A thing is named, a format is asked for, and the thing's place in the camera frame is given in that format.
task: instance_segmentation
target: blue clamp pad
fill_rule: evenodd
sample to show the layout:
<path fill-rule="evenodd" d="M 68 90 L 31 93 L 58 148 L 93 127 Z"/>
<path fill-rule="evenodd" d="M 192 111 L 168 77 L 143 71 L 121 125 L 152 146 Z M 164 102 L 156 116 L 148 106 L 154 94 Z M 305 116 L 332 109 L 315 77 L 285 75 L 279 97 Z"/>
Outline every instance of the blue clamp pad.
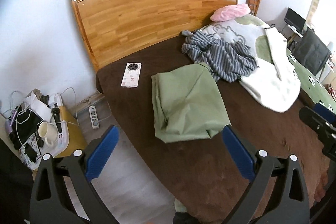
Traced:
<path fill-rule="evenodd" d="M 328 108 L 321 105 L 320 103 L 314 105 L 313 111 L 315 111 L 318 115 L 322 116 L 330 123 L 336 121 L 336 115 L 333 112 L 331 112 Z"/>
<path fill-rule="evenodd" d="M 99 177 L 112 151 L 118 143 L 119 130 L 116 126 L 110 127 L 100 139 L 96 140 L 100 140 L 100 143 L 86 160 L 85 176 L 89 182 L 92 179 Z"/>
<path fill-rule="evenodd" d="M 252 182 L 256 176 L 254 172 L 255 161 L 230 125 L 224 127 L 222 138 L 242 177 Z"/>

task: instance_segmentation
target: phone case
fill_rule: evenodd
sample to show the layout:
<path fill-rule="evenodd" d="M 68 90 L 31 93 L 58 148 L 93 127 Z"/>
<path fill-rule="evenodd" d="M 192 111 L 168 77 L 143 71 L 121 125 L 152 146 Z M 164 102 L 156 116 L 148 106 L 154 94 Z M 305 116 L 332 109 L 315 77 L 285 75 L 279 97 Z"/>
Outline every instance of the phone case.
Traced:
<path fill-rule="evenodd" d="M 141 63 L 127 63 L 121 86 L 136 88 L 139 83 Z"/>

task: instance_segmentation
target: wooden headboard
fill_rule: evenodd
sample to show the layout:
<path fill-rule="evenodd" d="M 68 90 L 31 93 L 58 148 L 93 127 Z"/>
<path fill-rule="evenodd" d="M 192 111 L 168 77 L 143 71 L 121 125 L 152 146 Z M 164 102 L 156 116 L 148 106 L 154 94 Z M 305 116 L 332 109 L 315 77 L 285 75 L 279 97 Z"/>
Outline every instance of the wooden headboard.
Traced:
<path fill-rule="evenodd" d="M 72 0 L 95 70 L 145 47 L 210 23 L 237 0 Z"/>

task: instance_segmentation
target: folded green fabric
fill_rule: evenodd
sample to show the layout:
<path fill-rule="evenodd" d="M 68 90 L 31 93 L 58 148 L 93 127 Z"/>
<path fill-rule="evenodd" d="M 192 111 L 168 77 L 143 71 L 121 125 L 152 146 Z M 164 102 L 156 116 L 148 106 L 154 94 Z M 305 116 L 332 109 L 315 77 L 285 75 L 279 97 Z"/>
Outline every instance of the folded green fabric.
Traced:
<path fill-rule="evenodd" d="M 210 139 L 230 124 L 205 63 L 152 76 L 155 136 L 165 143 Z"/>

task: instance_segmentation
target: floor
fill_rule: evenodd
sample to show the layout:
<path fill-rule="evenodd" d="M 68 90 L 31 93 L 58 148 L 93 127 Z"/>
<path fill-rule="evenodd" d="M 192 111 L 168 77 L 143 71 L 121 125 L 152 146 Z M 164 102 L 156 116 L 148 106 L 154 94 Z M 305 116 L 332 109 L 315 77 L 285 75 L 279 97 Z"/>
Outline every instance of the floor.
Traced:
<path fill-rule="evenodd" d="M 110 115 L 106 100 L 99 101 L 95 107 L 99 120 Z M 88 109 L 78 113 L 78 122 L 88 143 L 99 138 L 109 125 L 118 126 L 111 115 L 100 122 L 98 129 L 92 129 Z M 66 184 L 78 215 L 87 218 L 71 180 L 67 178 Z M 92 185 L 120 224 L 172 223 L 173 195 L 150 171 L 122 130 L 117 146 Z"/>

